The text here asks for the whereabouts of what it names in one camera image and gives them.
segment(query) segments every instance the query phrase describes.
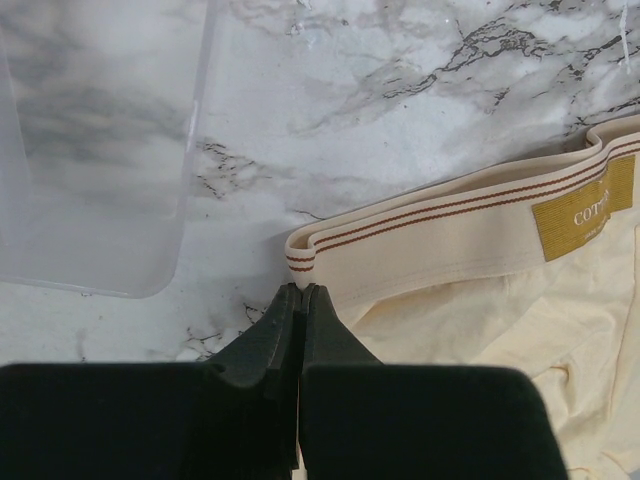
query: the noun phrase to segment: waistband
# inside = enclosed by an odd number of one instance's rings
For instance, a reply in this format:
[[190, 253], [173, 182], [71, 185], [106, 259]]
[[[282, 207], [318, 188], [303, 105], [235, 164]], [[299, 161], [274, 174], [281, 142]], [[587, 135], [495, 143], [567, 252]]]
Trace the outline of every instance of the waistband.
[[349, 308], [554, 261], [638, 201], [640, 115], [587, 132], [580, 151], [510, 162], [292, 233], [296, 284], [326, 285]]

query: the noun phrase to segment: transparent plastic bin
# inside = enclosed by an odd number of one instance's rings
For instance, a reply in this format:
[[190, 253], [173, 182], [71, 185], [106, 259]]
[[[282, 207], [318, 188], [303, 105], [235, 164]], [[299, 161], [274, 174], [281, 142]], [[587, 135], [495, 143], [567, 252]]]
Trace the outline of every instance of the transparent plastic bin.
[[207, 0], [0, 0], [1, 281], [167, 285], [214, 15]]

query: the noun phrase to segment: brown stripe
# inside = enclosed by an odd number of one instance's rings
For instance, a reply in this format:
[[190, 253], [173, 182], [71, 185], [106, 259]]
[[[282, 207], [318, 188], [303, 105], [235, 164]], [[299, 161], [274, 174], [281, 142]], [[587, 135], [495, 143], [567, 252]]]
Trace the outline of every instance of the brown stripe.
[[287, 260], [291, 260], [292, 262], [313, 262], [315, 259], [316, 259], [315, 255], [311, 258], [296, 258], [296, 257], [290, 257], [287, 255]]
[[[611, 152], [613, 152], [614, 150], [618, 150], [620, 148], [629, 146], [629, 145], [635, 145], [637, 143], [640, 143], [640, 142], [630, 142], [630, 143], [626, 143], [624, 145], [619, 145], [618, 147], [612, 149]], [[349, 245], [351, 243], [354, 243], [354, 242], [357, 242], [357, 241], [360, 241], [360, 240], [364, 240], [364, 239], [369, 238], [369, 237], [380, 235], [381, 233], [389, 232], [389, 231], [396, 230], [398, 228], [406, 227], [406, 226], [409, 226], [409, 225], [413, 225], [413, 224], [416, 224], [416, 223], [427, 222], [429, 220], [436, 220], [436, 219], [439, 219], [439, 218], [451, 217], [451, 216], [458, 215], [458, 214], [461, 214], [461, 213], [473, 212], [475, 210], [484, 210], [484, 209], [487, 209], [487, 208], [496, 207], [496, 206], [500, 206], [500, 205], [508, 205], [508, 204], [511, 204], [511, 203], [519, 203], [521, 201], [531, 200], [533, 198], [540, 198], [540, 197], [545, 197], [545, 196], [548, 196], [548, 195], [553, 195], [554, 193], [559, 193], [559, 192], [562, 192], [564, 190], [571, 189], [571, 188], [573, 188], [573, 187], [575, 187], [575, 186], [577, 186], [577, 185], [579, 185], [579, 184], [581, 184], [581, 183], [583, 183], [583, 182], [585, 182], [587, 180], [591, 180], [591, 179], [593, 179], [593, 178], [595, 178], [595, 177], [597, 177], [599, 175], [602, 175], [603, 173], [605, 173], [607, 171], [609, 162], [611, 162], [613, 160], [616, 160], [616, 159], [618, 159], [620, 157], [623, 157], [625, 155], [631, 155], [632, 153], [636, 153], [636, 152], [640, 152], [640, 148], [636, 148], [634, 150], [629, 150], [627, 152], [622, 152], [621, 154], [618, 154], [618, 155], [616, 155], [614, 157], [607, 157], [603, 161], [598, 162], [597, 164], [595, 164], [595, 166], [598, 166], [598, 165], [602, 165], [602, 163], [607, 163], [607, 165], [605, 165], [604, 168], [600, 169], [599, 171], [597, 171], [597, 172], [595, 172], [595, 173], [593, 173], [593, 174], [591, 174], [591, 175], [589, 175], [587, 177], [584, 177], [584, 178], [578, 180], [577, 182], [571, 183], [569, 185], [564, 185], [564, 186], [562, 186], [560, 188], [557, 188], [555, 190], [548, 190], [548, 191], [545, 191], [545, 192], [540, 192], [540, 193], [536, 193], [536, 194], [532, 194], [532, 195], [525, 195], [525, 196], [522, 196], [522, 197], [510, 199], [510, 200], [502, 200], [502, 201], [499, 201], [499, 202], [488, 203], [488, 204], [479, 205], [479, 206], [476, 206], [476, 207], [464, 208], [462, 210], [456, 210], [454, 212], [447, 212], [447, 213], [441, 213], [441, 214], [438, 214], [438, 215], [431, 215], [429, 217], [418, 218], [418, 219], [415, 219], [415, 220], [411, 220], [409, 222], [404, 222], [404, 223], [401, 223], [401, 224], [398, 224], [398, 225], [393, 225], [391, 227], [387, 227], [387, 228], [383, 228], [383, 229], [380, 229], [380, 230], [376, 230], [375, 232], [372, 232], [372, 233], [369, 233], [369, 234], [366, 234], [366, 235], [361, 235], [359, 237], [352, 238], [352, 239], [349, 239], [349, 240], [345, 240], [343, 242], [338, 242], [338, 243], [334, 243], [332, 245], [327, 245], [326, 247], [318, 249], [316, 251], [316, 255], [318, 255], [321, 252], [324, 252], [324, 251], [327, 251], [327, 250], [331, 250], [333, 248], [337, 248], [337, 247], [340, 247], [340, 246], [343, 246], [343, 245]], [[591, 167], [589, 167], [587, 169], [584, 169], [584, 170], [582, 170], [581, 173], [584, 173], [584, 172], [586, 172], [588, 170], [591, 170], [592, 168], [593, 168], [593, 166], [591, 166]], [[308, 267], [308, 268], [297, 268], [297, 267], [291, 267], [290, 266], [289, 268], [291, 270], [293, 270], [293, 271], [296, 271], [296, 272], [309, 272], [309, 271], [313, 270], [313, 266]]]
[[536, 185], [530, 185], [528, 187], [513, 188], [511, 190], [504, 190], [502, 192], [496, 192], [496, 193], [492, 193], [492, 194], [489, 194], [489, 195], [482, 195], [480, 197], [469, 198], [467, 200], [459, 200], [457, 202], [444, 203], [442, 205], [435, 205], [433, 207], [421, 208], [420, 210], [414, 210], [412, 212], [403, 213], [401, 215], [396, 215], [395, 217], [386, 218], [384, 220], [380, 220], [379, 222], [375, 222], [375, 223], [372, 223], [372, 224], [369, 224], [369, 225], [365, 225], [364, 227], [360, 227], [360, 228], [356, 228], [356, 229], [353, 229], [353, 230], [349, 230], [348, 232], [338, 233], [336, 235], [331, 235], [330, 237], [321, 238], [321, 239], [319, 239], [319, 240], [317, 240], [315, 242], [315, 245], [320, 245], [320, 244], [328, 242], [330, 240], [335, 240], [336, 238], [342, 238], [342, 237], [346, 237], [348, 235], [352, 235], [354, 233], [362, 232], [364, 230], [369, 230], [371, 228], [378, 227], [380, 225], [384, 225], [385, 223], [395, 222], [396, 220], [401, 220], [403, 218], [413, 217], [415, 215], [420, 215], [421, 213], [433, 212], [435, 210], [441, 210], [443, 208], [448, 208], [448, 207], [458, 207], [460, 205], [465, 205], [467, 203], [473, 203], [473, 202], [477, 202], [477, 201], [480, 201], [480, 200], [488, 200], [490, 198], [501, 197], [503, 195], [509, 195], [511, 193], [519, 193], [519, 192], [524, 192], [524, 191], [527, 191], [527, 190], [534, 190], [536, 188], [548, 187], [549, 185], [558, 184], [558, 183], [564, 182], [565, 180], [569, 180], [571, 178], [577, 177], [578, 175], [582, 175], [583, 173], [588, 172], [589, 170], [593, 170], [594, 168], [599, 167], [603, 163], [606, 163], [607, 161], [611, 160], [611, 156], [610, 155], [614, 151], [616, 151], [616, 150], [618, 150], [620, 148], [628, 147], [629, 145], [635, 145], [637, 143], [640, 143], [640, 142], [639, 141], [635, 141], [635, 142], [625, 143], [623, 145], [618, 145], [617, 147], [612, 148], [611, 152], [609, 152], [609, 156], [605, 157], [600, 162], [595, 163], [595, 164], [591, 165], [590, 167], [585, 168], [584, 170], [581, 170], [579, 172], [573, 173], [571, 175], [567, 175], [566, 177], [559, 178], [557, 180], [550, 180], [548, 182], [538, 183]]

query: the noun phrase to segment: cream fabric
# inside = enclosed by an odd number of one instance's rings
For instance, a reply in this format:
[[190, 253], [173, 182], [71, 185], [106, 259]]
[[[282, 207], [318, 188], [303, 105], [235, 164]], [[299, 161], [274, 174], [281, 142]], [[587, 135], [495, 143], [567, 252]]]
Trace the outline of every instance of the cream fabric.
[[532, 213], [637, 156], [640, 116], [599, 125], [587, 142], [301, 228], [286, 255], [297, 284], [326, 285], [385, 362], [526, 372], [571, 478], [624, 479], [640, 468], [640, 187], [632, 208], [549, 262]]

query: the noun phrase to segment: marble surface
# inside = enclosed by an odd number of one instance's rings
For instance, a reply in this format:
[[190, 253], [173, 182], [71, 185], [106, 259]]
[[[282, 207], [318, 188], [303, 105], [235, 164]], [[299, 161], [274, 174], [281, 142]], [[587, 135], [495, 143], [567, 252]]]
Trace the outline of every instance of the marble surface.
[[0, 362], [206, 358], [289, 280], [297, 226], [571, 149], [585, 127], [638, 111], [637, 0], [219, 10], [175, 278], [145, 300], [1, 284]]

